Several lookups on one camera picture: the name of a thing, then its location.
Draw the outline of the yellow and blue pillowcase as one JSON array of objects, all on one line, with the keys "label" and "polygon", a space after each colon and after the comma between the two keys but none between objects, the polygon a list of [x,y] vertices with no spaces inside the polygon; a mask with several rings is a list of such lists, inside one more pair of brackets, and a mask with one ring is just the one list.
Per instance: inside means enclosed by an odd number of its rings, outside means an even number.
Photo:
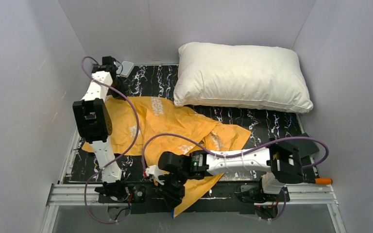
[{"label": "yellow and blue pillowcase", "polygon": [[215,151],[241,150],[251,132],[239,125],[223,124],[196,113],[189,107],[176,107],[172,101],[161,97],[130,97],[139,118],[140,127],[129,103],[109,98],[105,105],[111,117],[113,131],[112,148],[115,153],[124,152],[138,136],[128,155],[141,155],[143,146],[151,137],[159,134],[146,148],[147,165],[156,165],[159,156],[170,151],[175,154],[189,154],[199,148],[178,137],[177,134],[201,143]]}]

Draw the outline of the white pillow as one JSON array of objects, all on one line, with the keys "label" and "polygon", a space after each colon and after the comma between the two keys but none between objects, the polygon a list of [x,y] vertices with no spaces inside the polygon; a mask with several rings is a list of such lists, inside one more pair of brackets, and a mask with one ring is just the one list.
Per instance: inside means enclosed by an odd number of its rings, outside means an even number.
[{"label": "white pillow", "polygon": [[313,109],[296,52],[281,47],[190,42],[179,50],[176,106],[305,114]]}]

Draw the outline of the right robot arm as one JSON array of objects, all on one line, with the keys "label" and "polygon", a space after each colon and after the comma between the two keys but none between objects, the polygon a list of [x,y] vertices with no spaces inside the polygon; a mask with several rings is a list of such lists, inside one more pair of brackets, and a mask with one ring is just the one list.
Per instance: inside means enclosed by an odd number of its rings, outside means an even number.
[{"label": "right robot arm", "polygon": [[187,181],[242,171],[265,172],[258,185],[243,195],[244,201],[255,203],[276,200],[285,185],[304,181],[299,150],[282,140],[260,149],[197,150],[189,155],[166,151],[157,165],[145,169],[144,176],[152,176],[158,182],[157,193],[169,209],[174,209],[185,197]]}]

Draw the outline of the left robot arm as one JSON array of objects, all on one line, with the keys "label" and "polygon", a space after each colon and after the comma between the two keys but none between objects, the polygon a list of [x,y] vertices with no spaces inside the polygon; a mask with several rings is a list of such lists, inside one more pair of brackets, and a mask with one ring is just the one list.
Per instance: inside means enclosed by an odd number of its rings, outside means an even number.
[{"label": "left robot arm", "polygon": [[120,77],[121,63],[112,56],[104,56],[92,68],[88,89],[79,101],[72,105],[78,133],[93,149],[98,161],[103,185],[122,184],[122,170],[113,153],[111,135],[113,124],[106,108],[107,97],[122,99],[128,89]]}]

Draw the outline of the small white box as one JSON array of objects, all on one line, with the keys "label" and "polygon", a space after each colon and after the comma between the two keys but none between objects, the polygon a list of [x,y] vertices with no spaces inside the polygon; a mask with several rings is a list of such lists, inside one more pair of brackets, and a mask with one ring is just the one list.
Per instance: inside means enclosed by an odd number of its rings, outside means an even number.
[{"label": "small white box", "polygon": [[119,67],[118,75],[120,77],[128,78],[133,69],[134,69],[134,63],[123,61],[121,62],[121,65]]}]

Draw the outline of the black plate on table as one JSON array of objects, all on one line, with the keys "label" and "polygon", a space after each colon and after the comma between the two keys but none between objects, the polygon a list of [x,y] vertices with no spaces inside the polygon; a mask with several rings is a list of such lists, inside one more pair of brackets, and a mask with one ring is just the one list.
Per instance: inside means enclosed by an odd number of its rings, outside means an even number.
[{"label": "black plate on table", "polygon": [[310,140],[289,140],[288,143],[298,149],[300,158],[311,156],[320,151],[315,142]]}]

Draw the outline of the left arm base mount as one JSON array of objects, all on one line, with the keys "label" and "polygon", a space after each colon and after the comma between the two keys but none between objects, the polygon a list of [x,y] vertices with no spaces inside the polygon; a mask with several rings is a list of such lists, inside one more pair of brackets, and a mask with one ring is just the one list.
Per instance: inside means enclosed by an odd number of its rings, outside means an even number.
[{"label": "left arm base mount", "polygon": [[100,203],[143,203],[146,196],[145,186],[132,185],[125,181],[104,182],[94,190],[99,193]]}]

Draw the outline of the aluminium frame rail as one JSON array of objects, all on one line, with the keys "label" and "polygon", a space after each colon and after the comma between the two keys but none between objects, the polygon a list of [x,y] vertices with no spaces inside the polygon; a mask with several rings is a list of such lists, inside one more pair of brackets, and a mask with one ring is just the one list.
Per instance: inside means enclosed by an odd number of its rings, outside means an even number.
[{"label": "aluminium frame rail", "polygon": [[64,183],[71,175],[75,156],[80,146],[80,137],[74,130],[66,153],[58,182],[53,183],[46,202],[46,210],[41,227],[42,233],[89,233],[96,232],[101,224],[85,212],[84,184]]}]

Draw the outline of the orange handled tool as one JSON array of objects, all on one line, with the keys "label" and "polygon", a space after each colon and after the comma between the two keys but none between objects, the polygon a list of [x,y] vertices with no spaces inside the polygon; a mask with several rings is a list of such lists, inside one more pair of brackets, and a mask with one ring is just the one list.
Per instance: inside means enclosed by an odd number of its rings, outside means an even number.
[{"label": "orange handled tool", "polygon": [[332,179],[330,178],[315,178],[315,179],[305,179],[305,183],[319,184],[319,185],[329,185],[332,184]]}]

